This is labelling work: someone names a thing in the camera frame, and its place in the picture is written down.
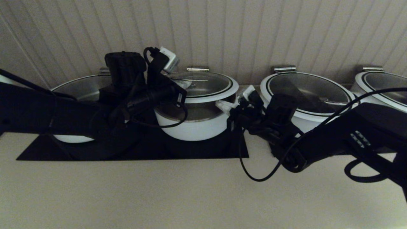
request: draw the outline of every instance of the white plug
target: white plug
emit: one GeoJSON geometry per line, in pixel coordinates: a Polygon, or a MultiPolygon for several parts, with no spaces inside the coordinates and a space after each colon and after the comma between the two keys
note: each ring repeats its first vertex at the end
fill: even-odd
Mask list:
{"type": "Polygon", "coordinates": [[[175,53],[169,51],[168,49],[166,49],[164,47],[160,48],[160,53],[166,55],[170,59],[168,61],[168,63],[165,65],[163,70],[168,74],[172,73],[174,71],[174,68],[179,63],[179,58],[177,57],[177,55],[175,53]]]}

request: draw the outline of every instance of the cooking pot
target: cooking pot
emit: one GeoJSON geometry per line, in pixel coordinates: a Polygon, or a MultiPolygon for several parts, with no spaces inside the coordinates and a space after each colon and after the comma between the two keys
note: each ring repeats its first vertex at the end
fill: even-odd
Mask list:
{"type": "MultiPolygon", "coordinates": [[[[360,96],[375,90],[400,87],[407,87],[407,78],[387,73],[381,67],[363,67],[363,71],[355,76],[351,91],[360,96]]],[[[385,105],[407,112],[407,92],[376,94],[364,98],[361,102],[385,105]]]]}
{"type": "MultiPolygon", "coordinates": [[[[220,99],[234,102],[239,85],[229,76],[208,71],[206,69],[167,75],[174,81],[191,82],[186,89],[185,99],[188,117],[176,127],[163,128],[168,135],[184,141],[201,141],[226,130],[228,116],[216,107],[215,102],[220,99]]],[[[155,114],[161,126],[175,124],[184,117],[182,109],[174,105],[158,106],[155,114]]]]}
{"type": "Polygon", "coordinates": [[[292,66],[275,68],[274,71],[275,74],[262,80],[261,94],[268,102],[274,94],[294,96],[298,109],[292,122],[304,133],[355,99],[350,91],[330,79],[297,72],[292,66]]]}
{"type": "MultiPolygon", "coordinates": [[[[98,101],[99,89],[109,86],[112,78],[109,74],[90,75],[71,80],[51,89],[54,92],[60,92],[74,96],[78,101],[98,101]]],[[[83,143],[92,141],[92,138],[78,135],[60,135],[54,137],[66,143],[83,143]]]]}

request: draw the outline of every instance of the pot lid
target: pot lid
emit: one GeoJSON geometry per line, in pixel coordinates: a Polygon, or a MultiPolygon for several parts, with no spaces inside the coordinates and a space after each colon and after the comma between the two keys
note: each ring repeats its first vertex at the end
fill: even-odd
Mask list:
{"type": "Polygon", "coordinates": [[[306,114],[328,116],[352,100],[344,87],[313,74],[278,73],[266,79],[270,98],[280,93],[294,96],[298,101],[297,111],[306,114]]]}
{"type": "Polygon", "coordinates": [[[191,82],[191,85],[186,89],[185,103],[204,103],[224,99],[236,93],[239,88],[234,79],[218,73],[190,71],[167,76],[172,80],[191,82]]]}
{"type": "MultiPolygon", "coordinates": [[[[360,80],[357,80],[357,83],[360,86],[363,85],[367,92],[371,92],[386,88],[407,87],[407,78],[385,72],[368,72],[363,74],[360,80]]],[[[400,105],[407,106],[407,92],[389,92],[377,96],[385,97],[400,105]]]]}

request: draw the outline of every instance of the white countertop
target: white countertop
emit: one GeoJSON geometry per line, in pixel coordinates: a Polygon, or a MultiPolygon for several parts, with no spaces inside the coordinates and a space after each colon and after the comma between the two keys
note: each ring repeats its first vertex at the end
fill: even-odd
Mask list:
{"type": "MultiPolygon", "coordinates": [[[[2,229],[407,228],[401,188],[350,180],[344,167],[351,156],[298,174],[281,167],[257,183],[238,159],[16,161],[36,136],[0,137],[2,229]]],[[[263,177],[277,160],[265,141],[245,137],[247,169],[263,177]]]]}

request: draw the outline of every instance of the beige wall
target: beige wall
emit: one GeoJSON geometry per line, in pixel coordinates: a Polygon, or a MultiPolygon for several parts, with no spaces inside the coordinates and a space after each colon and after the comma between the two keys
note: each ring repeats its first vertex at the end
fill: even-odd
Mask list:
{"type": "Polygon", "coordinates": [[[0,67],[51,87],[146,46],[244,84],[279,64],[339,83],[358,64],[407,71],[407,0],[1,0],[0,14],[0,67]]]}

